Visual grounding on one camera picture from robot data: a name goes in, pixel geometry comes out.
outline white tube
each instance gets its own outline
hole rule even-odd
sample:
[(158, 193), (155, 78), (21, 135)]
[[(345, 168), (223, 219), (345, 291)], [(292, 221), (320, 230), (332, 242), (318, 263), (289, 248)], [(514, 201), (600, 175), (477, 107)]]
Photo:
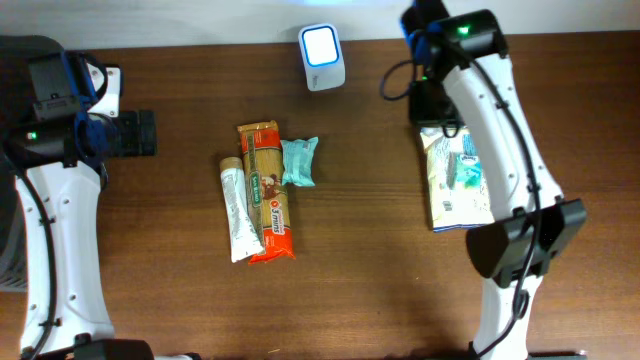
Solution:
[(231, 236), (231, 262), (264, 251), (247, 211), (247, 191), (240, 158), (226, 158), (220, 162), (220, 179), (227, 205), (229, 234)]

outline snack package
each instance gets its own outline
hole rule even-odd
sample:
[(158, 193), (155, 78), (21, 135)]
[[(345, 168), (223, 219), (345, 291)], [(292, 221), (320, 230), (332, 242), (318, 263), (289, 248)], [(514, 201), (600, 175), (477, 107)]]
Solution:
[(440, 128), (423, 128), (433, 231), (493, 222), (487, 180), (469, 130), (452, 139)]
[(275, 121), (238, 126), (247, 182), (249, 217), (265, 251), (250, 264), (293, 255), (287, 190), (282, 185), (284, 165)]
[(313, 161), (313, 152), (316, 150), (316, 145), (318, 145), (318, 138), (294, 141), (282, 140), (281, 143), (284, 156), (282, 185), (293, 183), (295, 186), (316, 186), (311, 179), (311, 162)]

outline pasta package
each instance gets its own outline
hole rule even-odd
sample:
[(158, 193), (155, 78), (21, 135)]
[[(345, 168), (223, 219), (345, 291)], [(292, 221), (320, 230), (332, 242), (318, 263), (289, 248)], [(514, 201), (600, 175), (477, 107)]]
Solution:
[(238, 126), (247, 182), (249, 217), (264, 251), (250, 264), (293, 255), (287, 190), (282, 184), (284, 165), (278, 124), (275, 121)]

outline white smart speaker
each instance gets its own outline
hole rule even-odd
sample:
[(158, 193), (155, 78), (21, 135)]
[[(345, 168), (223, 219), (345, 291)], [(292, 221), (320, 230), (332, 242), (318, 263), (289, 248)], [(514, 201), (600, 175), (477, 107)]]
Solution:
[(344, 84), (344, 59), (333, 25), (307, 26), (300, 30), (298, 42), (309, 90), (327, 90)]

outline wooden table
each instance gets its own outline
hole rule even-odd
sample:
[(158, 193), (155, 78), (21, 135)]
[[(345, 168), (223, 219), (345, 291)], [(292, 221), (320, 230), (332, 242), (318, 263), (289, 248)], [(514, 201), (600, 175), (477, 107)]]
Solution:
[[(510, 36), (540, 151), (589, 221), (552, 264), (531, 351), (640, 353), (640, 36)], [(378, 96), (403, 41), (346, 42), (344, 87), (311, 94), (296, 44), (96, 51), (125, 74), (123, 109), (152, 109), (155, 158), (113, 160), (101, 196), (102, 285), (117, 336), (156, 354), (382, 358), (466, 348), (481, 280), (464, 232), (427, 225), (423, 163), (404, 101)], [(398, 74), (390, 91), (406, 84)], [(318, 136), (316, 188), (291, 189), (297, 260), (231, 264), (216, 159), (235, 126), (277, 120)], [(0, 295), (0, 357), (14, 358), (24, 294)]]

